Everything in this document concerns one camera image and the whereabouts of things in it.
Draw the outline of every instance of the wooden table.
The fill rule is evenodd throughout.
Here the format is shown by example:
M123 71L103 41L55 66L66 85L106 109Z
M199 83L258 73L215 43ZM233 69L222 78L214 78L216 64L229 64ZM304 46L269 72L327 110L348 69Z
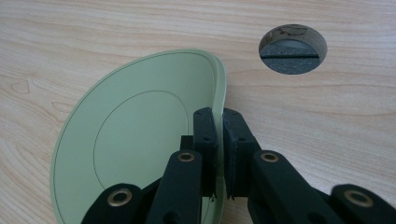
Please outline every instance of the wooden table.
M283 24L319 31L316 70L285 76L259 58ZM315 188L354 183L396 206L396 3L376 1L0 1L0 223L55 223L50 163L78 99L151 53L197 48L222 59L226 107L262 148ZM246 200L222 223L251 223Z

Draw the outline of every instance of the light green dish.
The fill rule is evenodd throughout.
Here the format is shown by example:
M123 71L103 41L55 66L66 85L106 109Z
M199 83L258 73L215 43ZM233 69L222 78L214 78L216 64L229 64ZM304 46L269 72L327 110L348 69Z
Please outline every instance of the light green dish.
M198 49L153 54L102 78L69 115L54 149L50 187L58 222L80 223L108 187L142 189L160 178L180 136L192 134L197 109L212 107L222 158L225 91L221 61ZM222 171L218 180L218 198L203 200L203 223L221 218Z

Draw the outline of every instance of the wood grain surface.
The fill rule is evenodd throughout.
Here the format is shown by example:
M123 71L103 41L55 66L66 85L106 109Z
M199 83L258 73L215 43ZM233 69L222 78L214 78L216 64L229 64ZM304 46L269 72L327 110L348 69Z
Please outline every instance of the wood grain surface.
M259 58L262 36L290 23L327 41L308 74ZM183 48L222 59L226 106L313 187L353 183L396 206L394 1L0 0L0 223L56 223L51 156L79 98L124 63ZM247 201L226 202L222 223L251 223Z

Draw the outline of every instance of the screw hole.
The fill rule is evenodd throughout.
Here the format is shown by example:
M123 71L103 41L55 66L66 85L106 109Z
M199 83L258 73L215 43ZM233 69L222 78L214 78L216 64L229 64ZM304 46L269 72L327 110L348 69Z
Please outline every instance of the screw hole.
M189 152L185 152L185 153L181 153L178 155L178 159L180 161L193 161L194 160L194 155L189 153Z
M327 223L326 218L323 215L318 214L318 213L309 213L307 215L307 217L308 217L308 220L313 224L326 224Z
M268 162L276 162L279 160L279 157L274 153L266 152L262 154L262 159Z
M123 206L132 199L132 192L128 189L116 189L107 197L107 203L113 207Z
M374 202L373 199L371 199L369 196L366 194L357 191L357 190L346 190L344 192L344 196L351 202L356 204L357 206L360 207L371 207L373 206Z

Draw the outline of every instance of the circular hole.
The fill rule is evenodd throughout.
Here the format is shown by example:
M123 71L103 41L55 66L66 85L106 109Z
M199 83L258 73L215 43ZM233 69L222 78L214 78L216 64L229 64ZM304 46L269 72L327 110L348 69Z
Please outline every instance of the circular hole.
M181 223L181 217L176 212L168 212L163 216L163 223L164 224L177 224Z
M128 195L126 193L120 192L120 193L114 195L113 200L115 202L122 202L122 201L124 201L126 199L127 196Z
M128 189L116 189L107 197L110 206L118 207L125 205L132 199L132 192Z
M308 217L308 220L314 224L326 224L327 223L326 218L323 215L318 214L318 213L310 213L310 214L308 214L307 217Z
M178 155L178 159L180 161L193 161L194 160L194 155L188 152L181 153Z
M262 154L262 159L264 161L276 162L279 160L279 157L273 153L267 152Z
M344 195L350 202L360 207L371 207L374 204L369 196L357 190L346 190Z
M264 35L259 54L272 70L285 75L300 75L323 62L327 44L323 36L310 27L282 25Z

